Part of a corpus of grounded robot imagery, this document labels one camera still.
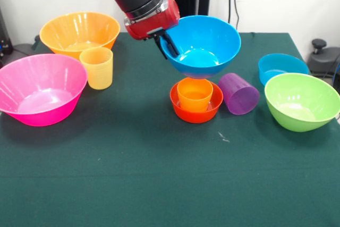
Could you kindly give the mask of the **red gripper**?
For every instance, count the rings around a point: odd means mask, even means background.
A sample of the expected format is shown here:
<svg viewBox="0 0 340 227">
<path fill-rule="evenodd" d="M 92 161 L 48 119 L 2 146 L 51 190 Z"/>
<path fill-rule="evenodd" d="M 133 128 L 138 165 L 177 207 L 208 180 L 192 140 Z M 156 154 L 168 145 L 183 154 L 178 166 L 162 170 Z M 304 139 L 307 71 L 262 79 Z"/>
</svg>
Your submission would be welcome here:
<svg viewBox="0 0 340 227">
<path fill-rule="evenodd" d="M 175 0 L 163 0 L 160 7 L 151 12 L 147 16 L 135 21 L 130 20 L 128 17 L 124 19 L 124 25 L 130 36 L 136 40 L 147 39 L 152 36 L 153 33 L 161 29 L 169 29 L 178 25 L 180 19 L 180 11 Z M 173 57 L 179 56 L 179 50 L 175 46 L 172 38 L 166 32 L 162 37 L 167 42 L 167 48 Z M 160 37 L 153 35 L 152 37 L 162 53 L 164 59 L 167 59 L 167 55 L 162 49 L 160 43 Z"/>
</svg>

